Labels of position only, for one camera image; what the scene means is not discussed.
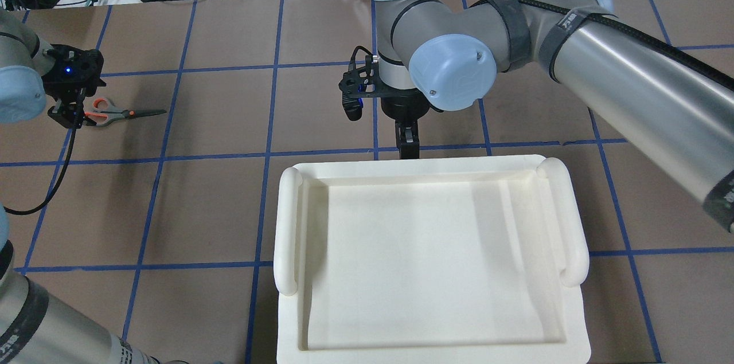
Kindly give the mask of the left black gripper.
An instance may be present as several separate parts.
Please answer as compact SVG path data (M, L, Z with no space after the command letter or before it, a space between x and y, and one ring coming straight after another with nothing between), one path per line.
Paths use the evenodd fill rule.
M94 96L97 88L107 85L101 79L103 54L97 49L74 47L52 47L48 54L54 63L42 76L45 94L62 101L48 108L48 116L66 129L79 128L84 123L83 104L75 103L79 95Z

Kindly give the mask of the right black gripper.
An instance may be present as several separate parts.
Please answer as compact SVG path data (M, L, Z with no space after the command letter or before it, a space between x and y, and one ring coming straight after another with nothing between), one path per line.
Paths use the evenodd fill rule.
M382 112L397 122L397 149L400 159L420 158L419 122L429 110L437 113L442 110L435 107L418 89L401 90L393 96L383 97Z

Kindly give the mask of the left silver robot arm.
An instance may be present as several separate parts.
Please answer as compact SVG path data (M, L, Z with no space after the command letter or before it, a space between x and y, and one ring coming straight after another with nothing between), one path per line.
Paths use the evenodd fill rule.
M50 44L20 19L2 10L2 123L21 123L42 112L70 131L58 180L71 160L76 132L95 126L83 102L104 85L103 55ZM16 272L8 215L26 216L47 207L60 188L29 210L2 208L2 362L3 363L157 363L123 338L53 296L44 286Z

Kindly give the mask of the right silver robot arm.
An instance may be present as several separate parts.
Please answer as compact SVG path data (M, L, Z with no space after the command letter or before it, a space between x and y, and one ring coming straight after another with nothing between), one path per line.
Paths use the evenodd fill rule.
M732 78L616 19L612 0L373 0L380 76L458 111L530 62L732 231Z

